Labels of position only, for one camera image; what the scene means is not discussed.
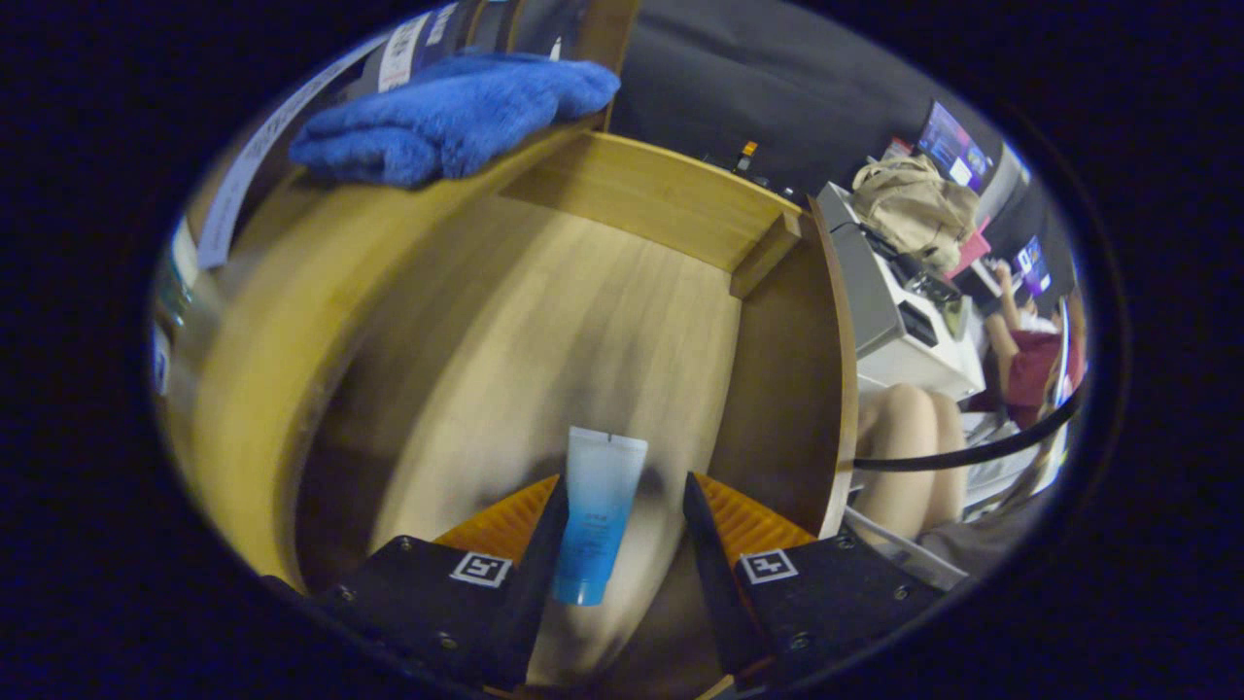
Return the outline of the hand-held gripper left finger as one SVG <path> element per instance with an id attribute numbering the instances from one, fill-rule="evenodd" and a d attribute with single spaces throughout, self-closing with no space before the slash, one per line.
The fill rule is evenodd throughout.
<path id="1" fill-rule="evenodd" d="M 508 694 L 526 681 L 566 521 L 551 475 L 439 538 L 387 541 L 311 606 L 401 671 Z"/>

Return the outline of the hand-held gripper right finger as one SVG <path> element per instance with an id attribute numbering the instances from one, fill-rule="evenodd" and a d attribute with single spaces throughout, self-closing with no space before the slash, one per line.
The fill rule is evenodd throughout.
<path id="1" fill-rule="evenodd" d="M 817 538 L 702 472 L 683 513 L 712 638 L 738 691 L 792 691 L 851 665 L 933 609 L 950 567 L 848 513 Z"/>

